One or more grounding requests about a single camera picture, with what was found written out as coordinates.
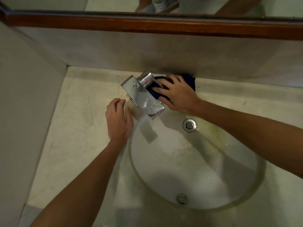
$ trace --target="dark blue cloth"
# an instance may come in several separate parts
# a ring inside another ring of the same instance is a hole
[[[195,77],[192,77],[190,74],[182,74],[180,75],[183,77],[184,81],[194,90],[196,91],[196,86],[195,86]],[[164,79],[165,76],[156,76],[155,79]],[[150,86],[146,88],[147,91],[152,94],[155,99],[159,99],[160,96],[164,96],[166,99],[169,100],[169,98],[165,95],[162,95],[160,93],[155,92],[152,87],[159,87],[155,82],[153,82]]]

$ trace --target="bathroom sink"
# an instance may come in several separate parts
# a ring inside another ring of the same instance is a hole
[[[184,129],[187,119],[196,124],[193,132]],[[142,117],[129,145],[142,181],[169,202],[192,209],[235,206],[249,199],[264,178],[266,162],[233,136],[168,108],[154,120]]]

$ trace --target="hand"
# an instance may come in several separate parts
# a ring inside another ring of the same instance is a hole
[[[109,139],[115,142],[122,142],[122,144],[126,144],[134,128],[129,107],[125,108],[126,119],[124,118],[123,107],[125,101],[125,99],[113,99],[105,112]]]
[[[165,79],[158,79],[161,84],[165,85],[169,90],[153,87],[155,92],[166,95],[170,101],[165,97],[160,96],[159,99],[164,102],[171,110],[190,113],[196,103],[201,99],[197,96],[195,91],[184,81],[182,76],[175,76],[170,74],[167,78],[172,79],[173,84]]]

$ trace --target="mirror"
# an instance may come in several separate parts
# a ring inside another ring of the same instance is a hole
[[[13,10],[303,17],[303,0],[0,0]]]

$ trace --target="finger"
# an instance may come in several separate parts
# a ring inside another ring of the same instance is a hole
[[[117,103],[117,113],[120,113],[123,115],[123,107],[125,104],[126,99],[122,99]]]
[[[131,110],[129,107],[125,108],[126,124],[130,127],[134,127],[134,121],[132,120]]]
[[[182,76],[176,76],[176,78],[177,78],[181,83],[184,83],[184,82],[185,82],[185,80],[183,79]]]
[[[113,99],[107,106],[108,113],[116,112],[116,104],[120,101],[120,98]]]
[[[168,89],[170,89],[171,87],[174,86],[174,84],[172,84],[171,82],[169,82],[166,79],[157,79],[157,81],[163,85],[165,85]]]
[[[169,101],[168,99],[166,99],[166,98],[163,97],[163,96],[160,96],[160,97],[159,97],[159,100],[160,100],[161,102],[165,103],[165,104],[169,107],[169,109],[172,109],[173,106],[174,106],[174,105],[172,104],[171,101]]]
[[[166,78],[167,78],[167,79],[171,79],[172,82],[174,82],[174,84],[179,82],[179,80],[176,78],[176,76],[175,76],[174,74],[168,74],[168,75],[166,76]]]
[[[153,87],[152,88],[155,92],[160,93],[162,95],[168,96],[169,95],[169,90],[159,88],[159,87]]]

